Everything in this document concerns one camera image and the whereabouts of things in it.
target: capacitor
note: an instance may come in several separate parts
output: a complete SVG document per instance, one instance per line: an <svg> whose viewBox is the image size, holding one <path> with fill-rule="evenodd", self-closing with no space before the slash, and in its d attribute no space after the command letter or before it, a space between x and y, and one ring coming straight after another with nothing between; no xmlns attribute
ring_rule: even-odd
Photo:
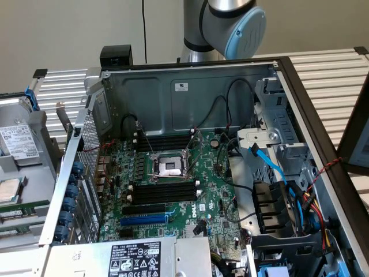
<svg viewBox="0 0 369 277"><path fill-rule="evenodd" d="M217 149L219 147L219 141L216 138L213 138L212 140L210 140L210 146L213 149Z"/></svg>
<svg viewBox="0 0 369 277"><path fill-rule="evenodd" d="M235 249L237 249L239 243L240 243L240 240L238 239L238 237L235 237Z"/></svg>

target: label sticker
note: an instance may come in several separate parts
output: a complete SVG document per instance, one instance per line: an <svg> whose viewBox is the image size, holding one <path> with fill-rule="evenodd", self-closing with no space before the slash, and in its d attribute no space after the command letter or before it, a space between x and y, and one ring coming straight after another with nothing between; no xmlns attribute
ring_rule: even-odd
<svg viewBox="0 0 369 277"><path fill-rule="evenodd" d="M160 241L113 245L108 277L159 277Z"/></svg>
<svg viewBox="0 0 369 277"><path fill-rule="evenodd" d="M21 216L21 215L23 215L23 212L20 209L18 211L0 212L1 219L12 218L12 217Z"/></svg>
<svg viewBox="0 0 369 277"><path fill-rule="evenodd" d="M189 84L188 83L178 83L175 84L175 91L188 91Z"/></svg>
<svg viewBox="0 0 369 277"><path fill-rule="evenodd" d="M2 127L0 128L0 134L14 160L39 157L28 125Z"/></svg>
<svg viewBox="0 0 369 277"><path fill-rule="evenodd" d="M241 250L241 267L245 267L247 264L247 253L246 249Z"/></svg>
<svg viewBox="0 0 369 277"><path fill-rule="evenodd" d="M4 237L6 235L16 235L16 234L18 234L17 230L3 231L3 232L0 232L0 237Z"/></svg>

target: cpu processor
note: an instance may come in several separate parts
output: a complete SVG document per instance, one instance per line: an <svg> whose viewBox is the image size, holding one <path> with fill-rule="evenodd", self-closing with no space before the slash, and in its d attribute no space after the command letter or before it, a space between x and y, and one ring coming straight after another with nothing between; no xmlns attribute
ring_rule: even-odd
<svg viewBox="0 0 369 277"><path fill-rule="evenodd" d="M12 201L17 196L20 186L19 178L0 181L0 203Z"/></svg>

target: pcie slot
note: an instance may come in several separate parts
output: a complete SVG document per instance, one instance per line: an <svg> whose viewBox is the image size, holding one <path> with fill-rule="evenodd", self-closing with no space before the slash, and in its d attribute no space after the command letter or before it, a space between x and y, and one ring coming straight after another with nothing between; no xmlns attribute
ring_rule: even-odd
<svg viewBox="0 0 369 277"><path fill-rule="evenodd" d="M165 213L165 205L128 206L122 208L123 215L162 214Z"/></svg>
<svg viewBox="0 0 369 277"><path fill-rule="evenodd" d="M155 214L121 218L121 226L168 223L168 215Z"/></svg>

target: red wire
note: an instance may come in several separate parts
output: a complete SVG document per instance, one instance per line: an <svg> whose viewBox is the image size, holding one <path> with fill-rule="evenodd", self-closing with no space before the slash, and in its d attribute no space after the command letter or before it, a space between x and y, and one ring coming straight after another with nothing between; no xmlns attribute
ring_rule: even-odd
<svg viewBox="0 0 369 277"><path fill-rule="evenodd" d="M105 149L105 153L104 153L104 157L103 157L103 170L104 170L104 174L105 174L105 179L108 182L109 185L111 185L109 178L107 177L106 171L105 171L105 156L106 156L106 149Z"/></svg>
<svg viewBox="0 0 369 277"><path fill-rule="evenodd" d="M319 176L326 171L329 167L331 167L332 165L338 163L339 161L341 161L342 158L339 157L337 159L332 160L330 163L327 163L322 169L319 170L318 175L314 178L314 180L312 181L311 185L307 188L307 191L309 192L312 189L312 186L315 184L315 182L318 180Z"/></svg>
<svg viewBox="0 0 369 277"><path fill-rule="evenodd" d="M112 144L114 143L114 140L112 140L110 143L105 143L101 146L101 148L104 148L104 147L110 147L112 146ZM94 148L91 148L91 149L85 149L83 150L83 152L90 152L90 151L93 151L93 150L96 150L96 149L99 149L100 146L97 146L97 147L94 147Z"/></svg>
<svg viewBox="0 0 369 277"><path fill-rule="evenodd" d="M307 201L307 196L304 194L304 199L305 201ZM322 216L322 213L320 212L320 210L314 205L314 204L311 204L311 209L313 209L318 217L319 217L319 221L321 223L321 232L322 232L322 249L325 249L325 245L326 245L326 242L325 242L325 225L324 225L324 220L323 220L323 216Z"/></svg>

